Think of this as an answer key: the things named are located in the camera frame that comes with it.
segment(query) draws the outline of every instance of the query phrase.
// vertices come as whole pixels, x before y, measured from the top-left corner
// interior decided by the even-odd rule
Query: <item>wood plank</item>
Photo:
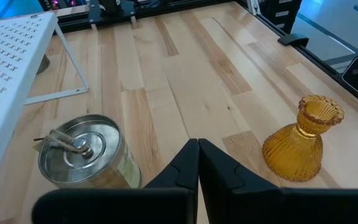
[[[103,29],[99,31],[99,45],[101,54],[102,114],[113,119],[121,128],[121,131],[124,131],[121,81],[118,74],[114,29]]]
[[[201,95],[196,94],[198,86],[186,78],[191,74],[182,67],[183,59],[180,55],[165,58],[162,65],[189,137],[206,138],[225,150],[218,126],[209,116],[211,108],[204,103]]]
[[[255,37],[246,27],[228,13],[215,15],[213,19],[240,45],[256,42]]]
[[[58,36],[54,36],[50,39],[48,50],[45,53],[48,56],[59,55],[63,50],[62,40]]]
[[[145,90],[122,92],[122,104],[125,138],[142,171],[144,186],[164,168]]]
[[[92,31],[86,33],[88,42],[97,42],[98,34]],[[102,113],[102,76],[95,75],[101,73],[101,47],[95,45],[86,46],[86,54],[83,57],[82,65],[86,65],[86,79],[92,88],[88,90],[86,96],[86,113],[101,114]]]
[[[177,93],[175,93],[173,85],[181,88],[181,90],[176,89],[176,91],[185,91],[186,95],[194,98],[194,100],[196,100],[197,97],[197,100],[201,103],[199,107],[204,107],[205,109],[203,110],[207,112],[209,122],[219,127],[215,131],[219,133],[218,135],[221,138],[238,133],[239,128],[227,109],[223,91],[219,87],[219,82],[214,74],[214,70],[208,63],[204,52],[189,34],[185,23],[182,20],[178,20],[174,22],[174,26],[172,23],[165,25],[169,33],[171,33],[171,37],[180,53],[180,55],[170,57],[172,60],[168,60],[169,58],[163,59],[165,74],[167,75],[175,97],[178,96]],[[179,86],[176,82],[184,82],[184,85]],[[181,104],[178,104],[178,107],[182,116],[184,116],[184,109],[181,108]],[[188,124],[185,118],[183,119],[190,134],[191,131],[188,128]]]
[[[224,90],[224,95],[225,95],[225,99],[226,99],[226,103],[227,103],[227,109],[230,111],[231,116],[233,117],[234,121],[237,124],[237,127],[239,127],[241,132],[250,131],[251,128],[245,121],[244,117],[241,115],[239,108],[236,106],[236,104],[232,100],[230,90],[223,83],[223,81],[220,81],[220,86]]]
[[[257,66],[259,72],[282,97],[294,114],[298,114],[298,102],[311,91],[286,68],[281,68],[270,58],[259,43],[241,46],[242,52]]]
[[[268,83],[251,60],[241,52],[222,27],[211,18],[203,19],[201,23],[249,83],[253,89],[252,91],[255,92],[261,102],[270,110],[276,111],[272,113],[272,116],[275,117],[278,123],[284,126],[295,122],[295,115],[286,105],[283,98],[277,94],[271,84]]]
[[[227,58],[226,54],[214,42],[206,29],[201,25],[197,17],[190,11],[181,13],[181,18],[196,37],[215,72],[227,85],[232,94],[243,93],[252,90],[243,79],[237,68]]]
[[[253,91],[233,96],[233,101],[260,145],[264,143],[267,137],[281,128],[273,117],[272,111],[262,103],[259,96]]]
[[[168,56],[178,55],[179,54],[178,49],[175,47],[175,44],[173,43],[172,38],[167,31],[167,28],[165,27],[164,23],[162,22],[161,17],[157,16],[154,18],[154,20],[158,27],[158,30],[161,33],[162,39],[165,43],[165,46],[167,47]]]
[[[114,26],[114,35],[117,55],[119,55],[118,74],[124,89],[135,90],[144,87],[131,26],[129,24]]]
[[[188,140],[185,125],[162,68],[161,36],[155,33],[154,22],[134,30],[135,45],[153,119],[163,165],[167,165]]]

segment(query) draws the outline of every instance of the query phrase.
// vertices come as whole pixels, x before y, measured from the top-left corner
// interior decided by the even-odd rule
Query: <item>canister lid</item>
[[[93,151],[92,155],[83,156],[64,150],[57,142],[46,140],[39,154],[40,171],[59,184],[75,184],[92,178],[117,157],[121,144],[125,144],[117,124],[101,115],[75,118],[57,130],[72,137],[75,148],[87,144]]]

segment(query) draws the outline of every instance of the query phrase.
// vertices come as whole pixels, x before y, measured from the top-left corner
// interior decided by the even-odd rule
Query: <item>amber glass vase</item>
[[[269,136],[262,154],[267,165],[280,177],[292,181],[313,178],[321,168],[321,134],[344,118],[342,108],[325,96],[306,96],[299,102],[296,123]]]

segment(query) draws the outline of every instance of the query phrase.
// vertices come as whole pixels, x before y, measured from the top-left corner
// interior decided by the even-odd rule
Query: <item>metal tin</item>
[[[141,174],[118,125],[101,115],[75,118],[56,129],[73,138],[76,149],[90,146],[91,154],[64,150],[45,139],[39,169],[57,187],[137,188]],[[56,133],[51,137],[58,138]]]

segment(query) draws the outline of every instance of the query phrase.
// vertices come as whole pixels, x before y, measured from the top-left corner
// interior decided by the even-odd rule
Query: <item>wooden table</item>
[[[358,100],[234,2],[141,19],[136,25],[66,35],[90,91],[26,106],[0,166],[0,223],[30,223],[37,198],[55,189],[39,172],[33,138],[89,113],[114,119],[143,185],[189,138],[207,138],[279,186],[358,187]],[[81,85],[58,39],[31,95]],[[304,183],[277,177],[261,155],[265,138],[294,123],[302,96],[336,100],[344,121],[323,134],[321,172]],[[199,223],[207,223],[200,195]]]

